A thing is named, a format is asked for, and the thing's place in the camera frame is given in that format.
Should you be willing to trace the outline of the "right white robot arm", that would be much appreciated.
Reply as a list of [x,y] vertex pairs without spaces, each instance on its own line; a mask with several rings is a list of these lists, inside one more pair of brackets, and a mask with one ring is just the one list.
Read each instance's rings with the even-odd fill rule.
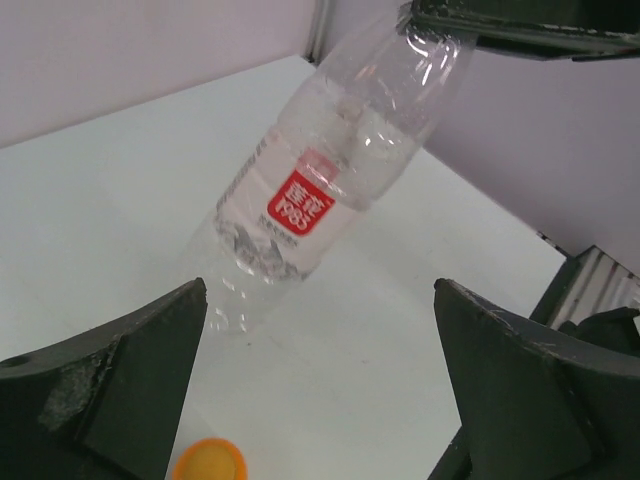
[[576,258],[553,327],[639,304],[639,5],[414,1],[412,26],[471,34],[462,93],[430,140],[456,173]]

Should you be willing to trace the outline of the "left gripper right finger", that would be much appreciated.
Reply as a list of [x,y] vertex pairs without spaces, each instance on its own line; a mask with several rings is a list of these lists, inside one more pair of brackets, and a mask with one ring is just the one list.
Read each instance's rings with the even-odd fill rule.
[[635,479],[637,310],[554,330],[448,279],[434,311],[460,430],[435,479]]

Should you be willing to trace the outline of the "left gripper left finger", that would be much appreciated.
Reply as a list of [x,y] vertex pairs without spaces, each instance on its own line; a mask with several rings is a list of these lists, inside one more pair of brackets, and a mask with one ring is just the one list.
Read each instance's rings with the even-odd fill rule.
[[162,479],[207,311],[196,278],[1,363],[4,479]]

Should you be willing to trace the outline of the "clear water bottle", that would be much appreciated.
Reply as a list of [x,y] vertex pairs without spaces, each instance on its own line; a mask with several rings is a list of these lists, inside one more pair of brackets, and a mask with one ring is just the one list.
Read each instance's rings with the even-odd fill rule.
[[287,101],[202,227],[210,325],[248,331],[398,180],[457,92],[474,34],[380,19]]

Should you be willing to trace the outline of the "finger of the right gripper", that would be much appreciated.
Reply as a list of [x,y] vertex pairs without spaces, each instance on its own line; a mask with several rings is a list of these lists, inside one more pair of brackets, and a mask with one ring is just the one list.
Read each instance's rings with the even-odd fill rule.
[[499,55],[574,62],[637,58],[637,0],[405,1],[400,11],[419,31],[476,41]]

